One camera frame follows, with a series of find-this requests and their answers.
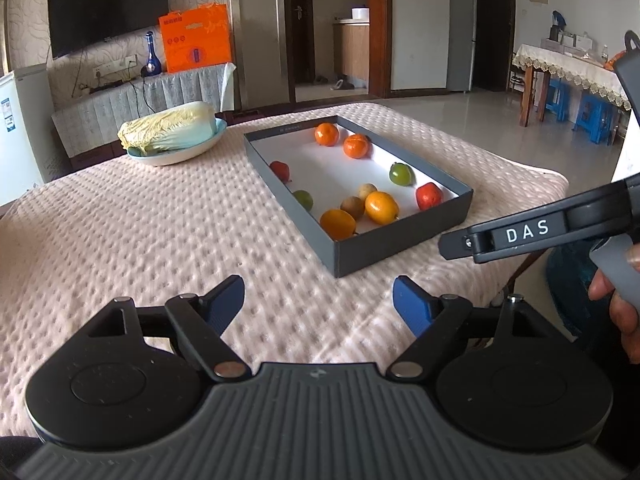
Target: bolt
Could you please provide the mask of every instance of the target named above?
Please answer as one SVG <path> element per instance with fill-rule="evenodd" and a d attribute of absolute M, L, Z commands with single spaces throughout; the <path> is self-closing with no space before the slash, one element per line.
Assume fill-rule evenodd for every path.
<path fill-rule="evenodd" d="M 392 365 L 391 373 L 399 379 L 412 379 L 422 373 L 422 367 L 412 361 L 400 361 Z"/>
<path fill-rule="evenodd" d="M 222 377 L 224 379 L 237 379 L 245 374 L 246 365 L 244 363 L 239 363 L 238 361 L 224 361 L 218 363 L 213 368 L 213 371 L 218 377 Z"/>

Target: stool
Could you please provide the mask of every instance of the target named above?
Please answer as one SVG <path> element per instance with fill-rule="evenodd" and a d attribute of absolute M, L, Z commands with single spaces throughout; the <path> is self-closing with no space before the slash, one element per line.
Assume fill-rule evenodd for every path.
<path fill-rule="evenodd" d="M 589 133 L 589 140 L 599 144 L 609 139 L 612 121 L 613 105 L 589 91 L 584 91 L 573 130 L 585 129 Z"/>
<path fill-rule="evenodd" d="M 571 87 L 569 83 L 563 83 L 559 79 L 549 81 L 549 90 L 546 94 L 546 109 L 556 114 L 559 123 L 567 120 L 569 116 L 569 98 Z"/>

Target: orange shopping bag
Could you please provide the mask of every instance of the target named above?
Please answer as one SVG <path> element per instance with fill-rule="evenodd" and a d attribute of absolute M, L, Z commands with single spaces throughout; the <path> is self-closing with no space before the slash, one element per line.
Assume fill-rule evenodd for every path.
<path fill-rule="evenodd" d="M 170 12 L 159 21 L 169 72 L 231 61 L 226 5 L 204 4 Z"/>

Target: black flat screen tv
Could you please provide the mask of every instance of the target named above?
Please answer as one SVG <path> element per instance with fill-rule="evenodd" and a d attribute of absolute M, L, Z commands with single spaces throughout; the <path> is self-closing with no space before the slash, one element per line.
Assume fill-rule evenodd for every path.
<path fill-rule="evenodd" d="M 47 0 L 54 59 L 99 41 L 158 24 L 168 0 Z"/>

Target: red apple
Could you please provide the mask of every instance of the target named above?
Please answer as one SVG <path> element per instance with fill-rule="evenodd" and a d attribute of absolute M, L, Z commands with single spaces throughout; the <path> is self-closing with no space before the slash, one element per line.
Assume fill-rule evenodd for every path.
<path fill-rule="evenodd" d="M 424 211 L 442 202 L 442 192 L 433 182 L 429 182 L 415 190 L 415 201 L 420 211 Z"/>
<path fill-rule="evenodd" d="M 289 167 L 284 162 L 274 160 L 269 167 L 281 181 L 287 183 L 290 180 Z"/>

